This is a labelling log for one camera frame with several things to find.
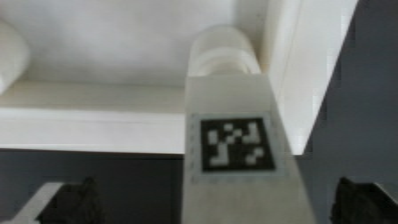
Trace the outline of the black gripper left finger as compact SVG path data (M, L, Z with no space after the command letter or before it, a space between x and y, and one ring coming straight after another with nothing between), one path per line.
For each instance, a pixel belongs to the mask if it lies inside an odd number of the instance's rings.
M96 180L45 183L6 224L105 224Z

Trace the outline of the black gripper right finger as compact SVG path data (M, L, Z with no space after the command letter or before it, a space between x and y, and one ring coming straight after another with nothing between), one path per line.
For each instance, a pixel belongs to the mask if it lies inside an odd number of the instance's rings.
M398 184L340 178L331 223L398 224Z

